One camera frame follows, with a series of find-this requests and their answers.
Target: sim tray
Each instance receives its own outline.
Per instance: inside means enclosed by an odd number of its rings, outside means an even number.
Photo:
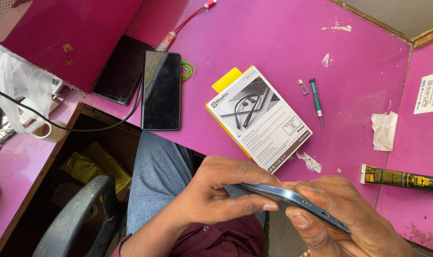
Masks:
[[[297,82],[297,84],[299,85],[299,88],[300,88],[300,90],[302,91],[302,93],[304,94],[304,96],[305,96],[306,94],[308,94],[308,89],[307,89],[307,87],[305,86],[304,82],[302,82],[301,79],[298,80],[298,81],[296,81],[296,82]]]

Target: laptop image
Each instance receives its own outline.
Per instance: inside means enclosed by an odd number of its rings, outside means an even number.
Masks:
[[[244,89],[242,89],[236,96],[234,96],[233,98],[231,98],[231,100],[229,100],[229,103],[231,105],[228,109],[228,112],[227,114],[221,114],[221,117],[225,117],[229,115],[234,116],[234,108],[236,107],[236,104],[240,101],[240,99],[253,94],[258,94],[260,96],[260,99],[256,104],[253,113],[261,110],[268,92],[269,92],[269,87],[267,86],[267,84],[260,77],[257,77],[250,84],[244,87]],[[254,102],[258,97],[252,96],[250,98]],[[245,98],[245,100],[243,100],[238,104],[236,110],[237,114],[247,114],[251,111],[252,107],[253,107],[252,102],[249,99]]]

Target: tape roll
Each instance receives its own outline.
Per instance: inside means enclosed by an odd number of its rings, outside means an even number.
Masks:
[[[59,120],[52,120],[52,122],[55,123],[56,125],[60,125],[61,127],[66,126],[64,123],[60,122]],[[31,135],[35,138],[42,139],[51,143],[55,143],[62,140],[66,135],[66,132],[67,131],[59,129],[51,125],[50,123],[45,122],[41,127],[39,127],[34,132],[32,132]]]

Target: person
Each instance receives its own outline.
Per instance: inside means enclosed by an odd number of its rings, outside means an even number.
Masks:
[[[413,256],[391,223],[341,176],[282,183],[253,163],[208,156],[191,177],[190,161],[185,147],[142,133],[128,203],[129,235],[113,257],[261,257],[264,211],[279,207],[231,186],[238,183],[293,190],[352,232],[344,235],[304,209],[288,207],[285,213],[313,257]]]

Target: green screwdriver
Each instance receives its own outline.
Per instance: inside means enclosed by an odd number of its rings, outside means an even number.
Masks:
[[[315,79],[311,79],[308,82],[310,82],[311,91],[313,93],[313,101],[315,102],[316,112],[318,113],[318,117],[320,117],[321,126],[323,126],[323,130],[324,130],[323,119],[321,118],[321,116],[323,116],[323,114],[321,113],[320,99],[318,99],[318,93],[316,92]]]

